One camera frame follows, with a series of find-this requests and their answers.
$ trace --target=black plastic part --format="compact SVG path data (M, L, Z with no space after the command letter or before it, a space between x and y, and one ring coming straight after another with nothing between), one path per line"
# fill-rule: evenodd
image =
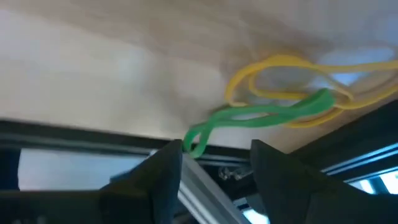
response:
M251 162L271 223L398 223L396 195L369 195L259 140Z
M169 224L181 178L182 142L172 141L101 190L0 192L0 223Z

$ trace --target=green rubber band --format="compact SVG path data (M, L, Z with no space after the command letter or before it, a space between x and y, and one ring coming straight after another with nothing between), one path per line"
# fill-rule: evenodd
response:
M322 113L335 104L335 99L328 89L318 90L306 99L292 106L261 105L227 108L215 112L205 123L192 126L186 133L183 141L184 149L193 157L200 157L206 148L211 131L219 127L261 128L284 124L302 116L311 116ZM274 115L263 116L246 120L230 119L234 116L254 113L269 113ZM194 138L200 134L199 144L192 150Z

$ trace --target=wooden surface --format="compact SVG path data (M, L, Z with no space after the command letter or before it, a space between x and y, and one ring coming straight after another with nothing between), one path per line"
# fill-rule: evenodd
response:
M390 0L2 0L0 116L182 138L224 105L224 87L243 65L275 52L329 64L389 60L396 24ZM393 75L335 78L362 92ZM308 73L267 76L283 86ZM219 129L210 142L247 148L262 139L291 152L377 107L310 129Z

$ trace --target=yellow rubber band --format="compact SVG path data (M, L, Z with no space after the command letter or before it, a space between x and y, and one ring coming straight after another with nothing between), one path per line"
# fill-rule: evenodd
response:
M336 103L335 109L327 113L326 115L313 119L311 121L299 121L294 123L286 124L286 126L291 128L309 128L312 126L316 126L327 122L336 116L340 115L343 110L353 110L357 108L362 108L364 106L371 105L376 103L396 91L398 91L398 85L394 85L382 93L368 98L362 101L354 101L353 94L345 88L342 84L338 83L334 79L328 76L329 73L349 73L349 72L372 72L375 70L391 70L398 68L398 60L392 60L390 62L379 62L379 63L364 63L360 65L343 65L343 66L334 66L334 65L317 65L313 64L309 61L306 61L302 58L291 56L291 55L275 55L271 56L268 59L259 62L250 64L240 71L238 71L235 76L231 79L226 87L226 91L224 94L225 100L231 106L246 106L248 105L245 102L236 102L233 100L233 92L234 89L247 77L249 77L249 90L256 96L278 99L278 100L302 100L308 96L307 93L300 92L284 92L284 91L268 91L268 90L258 90L256 88L256 76L257 74L270 67L300 67L307 68L311 70L316 70L322 74L322 77L326 79L326 81L333 86L333 88L347 96L348 101L344 103Z

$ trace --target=black frame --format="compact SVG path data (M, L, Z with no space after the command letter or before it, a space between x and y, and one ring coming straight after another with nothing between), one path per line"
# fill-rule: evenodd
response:
M398 100L297 149L292 156L338 179L352 182L398 169ZM73 127L0 120L1 148L37 148L101 154L148 156L170 140ZM221 180L219 167L249 166L249 151L208 146L198 159L226 193L237 199L256 192L252 176Z

